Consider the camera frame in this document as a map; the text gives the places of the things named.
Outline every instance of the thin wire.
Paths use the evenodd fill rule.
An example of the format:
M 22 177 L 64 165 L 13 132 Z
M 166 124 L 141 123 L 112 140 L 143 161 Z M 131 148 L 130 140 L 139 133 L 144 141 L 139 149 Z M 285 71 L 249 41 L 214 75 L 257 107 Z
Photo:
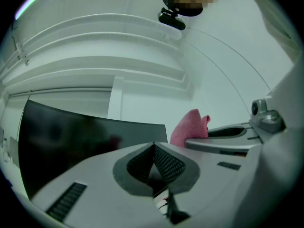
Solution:
M 208 33 L 206 33 L 206 32 L 203 32 L 203 31 L 201 31 L 201 30 L 198 30 L 198 29 L 195 29 L 195 28 L 192 28 L 192 27 L 189 27 L 189 29 L 192 29 L 192 30 L 196 30 L 196 31 L 198 31 L 198 32 L 200 32 L 200 33 L 203 33 L 203 34 L 205 34 L 205 35 L 207 35 L 207 36 L 210 36 L 210 37 L 212 37 L 212 38 L 214 38 L 215 40 L 218 40 L 219 42 L 221 42 L 221 43 L 223 43 L 223 44 L 225 44 L 227 47 L 229 47 L 230 49 L 232 49 L 232 50 L 234 50 L 237 54 L 239 54 L 252 68 L 253 68 L 253 70 L 255 70 L 255 72 L 261 77 L 261 79 L 264 81 L 264 83 L 265 83 L 265 85 L 267 86 L 267 88 L 269 89 L 269 90 L 271 90 L 270 89 L 270 87 L 268 86 L 268 84 L 266 83 L 266 80 L 260 75 L 260 73 L 256 70 L 256 68 L 245 58 L 245 57 L 243 57 L 238 51 L 236 51 L 234 48 L 232 48 L 230 45 L 228 45 L 228 44 L 226 44 L 224 41 L 221 41 L 220 39 L 217 39 L 216 37 L 214 37 L 214 36 L 212 36 L 212 35 L 210 35 L 210 34 L 208 34 Z
M 17 131 L 17 138 L 16 138 L 17 141 L 18 141 L 18 133 L 19 133 L 19 129 L 20 129 L 21 119 L 22 119 L 23 113 L 24 113 L 24 108 L 23 108 L 23 111 L 22 111 L 22 114 L 21 114 L 21 117 L 20 117 L 20 121 L 19 121 L 19 126 L 18 126 L 18 131 Z
M 223 75 L 225 75 L 225 77 L 229 80 L 229 82 L 232 84 L 232 86 L 234 87 L 234 89 L 236 90 L 236 92 L 238 93 L 239 97 L 241 98 L 242 102 L 244 103 L 244 106 L 248 112 L 248 114 L 250 115 L 248 108 L 246 106 L 246 103 L 242 97 L 242 95 L 240 94 L 240 92 L 238 91 L 238 89 L 235 87 L 235 85 L 231 82 L 231 80 L 229 79 L 229 77 L 223 72 L 223 70 L 215 63 L 211 60 L 211 58 L 209 58 L 205 53 L 203 53 L 202 51 L 200 51 L 198 48 L 196 48 L 194 45 L 190 44 L 188 41 L 186 41 L 185 39 L 183 39 L 183 41 L 187 42 L 190 46 L 192 46 L 193 48 L 195 48 L 196 50 L 198 50 L 201 54 L 203 54 L 206 58 L 208 58 L 222 73 Z

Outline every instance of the monitor screen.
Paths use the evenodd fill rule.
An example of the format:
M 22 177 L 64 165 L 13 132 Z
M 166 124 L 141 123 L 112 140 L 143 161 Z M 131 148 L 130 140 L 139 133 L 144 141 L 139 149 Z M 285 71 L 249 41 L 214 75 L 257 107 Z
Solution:
M 28 197 L 86 158 L 148 142 L 167 142 L 165 125 L 92 117 L 28 100 L 19 132 Z

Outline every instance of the pink cloth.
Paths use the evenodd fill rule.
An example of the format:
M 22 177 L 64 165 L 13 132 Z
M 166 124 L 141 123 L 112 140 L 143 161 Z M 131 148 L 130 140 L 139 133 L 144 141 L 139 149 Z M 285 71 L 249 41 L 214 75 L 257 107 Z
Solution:
M 210 117 L 200 117 L 198 109 L 189 111 L 175 127 L 170 144 L 185 147 L 185 142 L 190 138 L 208 138 L 207 124 L 210 122 Z

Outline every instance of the white shirt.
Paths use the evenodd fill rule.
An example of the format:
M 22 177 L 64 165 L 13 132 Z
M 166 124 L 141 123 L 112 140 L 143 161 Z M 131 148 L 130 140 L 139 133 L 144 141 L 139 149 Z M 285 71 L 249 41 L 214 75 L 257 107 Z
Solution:
M 293 62 L 303 51 L 302 41 L 292 22 L 276 0 L 255 0 L 265 22 L 266 29 L 281 45 Z

